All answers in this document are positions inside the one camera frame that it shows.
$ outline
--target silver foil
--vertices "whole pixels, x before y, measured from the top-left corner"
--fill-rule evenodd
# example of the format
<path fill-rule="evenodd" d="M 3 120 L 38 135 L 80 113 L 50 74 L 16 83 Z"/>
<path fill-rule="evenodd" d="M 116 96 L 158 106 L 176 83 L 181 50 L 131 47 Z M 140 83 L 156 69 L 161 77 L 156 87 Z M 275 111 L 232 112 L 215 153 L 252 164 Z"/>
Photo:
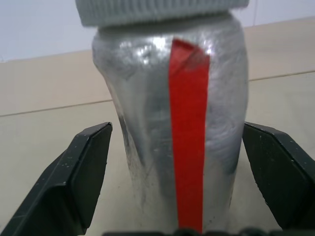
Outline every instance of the silver foil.
<path fill-rule="evenodd" d="M 120 119 L 139 210 L 138 229 L 172 233 L 178 228 L 168 89 L 174 38 L 198 45 L 211 57 L 203 230 L 223 229 L 248 97 L 248 62 L 239 22 L 226 12 L 99 29 L 93 42 L 94 63 L 107 82 Z"/>

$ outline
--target ribbed cap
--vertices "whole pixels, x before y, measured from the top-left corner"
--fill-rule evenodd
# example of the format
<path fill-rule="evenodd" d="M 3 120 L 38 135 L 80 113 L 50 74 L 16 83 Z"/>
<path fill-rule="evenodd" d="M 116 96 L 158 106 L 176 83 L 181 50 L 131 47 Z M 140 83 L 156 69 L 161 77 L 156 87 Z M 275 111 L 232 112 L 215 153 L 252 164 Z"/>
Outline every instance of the ribbed cap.
<path fill-rule="evenodd" d="M 84 26 L 108 27 L 212 14 L 249 0 L 76 0 Z"/>

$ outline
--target red tape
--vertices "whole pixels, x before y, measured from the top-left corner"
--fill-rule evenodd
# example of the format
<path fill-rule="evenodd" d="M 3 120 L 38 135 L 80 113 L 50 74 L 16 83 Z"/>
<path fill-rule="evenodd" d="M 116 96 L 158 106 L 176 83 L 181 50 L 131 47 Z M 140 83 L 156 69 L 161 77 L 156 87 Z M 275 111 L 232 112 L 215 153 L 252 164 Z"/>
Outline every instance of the red tape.
<path fill-rule="evenodd" d="M 205 122 L 210 56 L 174 39 L 169 93 L 179 228 L 202 232 Z"/>

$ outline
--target black plastic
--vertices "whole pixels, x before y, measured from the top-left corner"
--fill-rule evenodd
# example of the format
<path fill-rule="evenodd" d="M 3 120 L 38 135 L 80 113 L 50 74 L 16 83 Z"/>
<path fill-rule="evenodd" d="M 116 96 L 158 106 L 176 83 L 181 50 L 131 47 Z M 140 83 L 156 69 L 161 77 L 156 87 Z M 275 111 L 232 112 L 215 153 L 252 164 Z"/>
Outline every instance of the black plastic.
<path fill-rule="evenodd" d="M 225 232 L 207 232 L 199 234 L 192 230 L 179 230 L 173 234 L 161 234 L 154 232 L 134 232 L 134 233 L 106 233 L 103 236 L 314 236 L 314 231 L 277 231 L 265 233 L 258 229 L 245 229 L 239 234 L 229 234 Z"/>
<path fill-rule="evenodd" d="M 243 141 L 266 204 L 283 229 L 315 229 L 315 161 L 286 133 L 246 123 Z"/>
<path fill-rule="evenodd" d="M 90 226 L 103 184 L 111 123 L 85 129 L 50 164 L 1 236 L 76 236 Z"/>

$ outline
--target white wall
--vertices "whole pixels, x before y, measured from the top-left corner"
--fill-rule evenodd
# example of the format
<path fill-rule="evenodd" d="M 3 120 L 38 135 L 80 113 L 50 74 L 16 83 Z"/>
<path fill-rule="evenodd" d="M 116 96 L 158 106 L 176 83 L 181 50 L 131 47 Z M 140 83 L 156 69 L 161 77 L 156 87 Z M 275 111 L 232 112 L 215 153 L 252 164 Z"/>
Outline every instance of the white wall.
<path fill-rule="evenodd" d="M 315 0 L 251 0 L 233 13 L 248 27 L 315 16 Z M 74 0 L 0 0 L 0 30 L 0 61 L 89 49 L 95 33 Z"/>

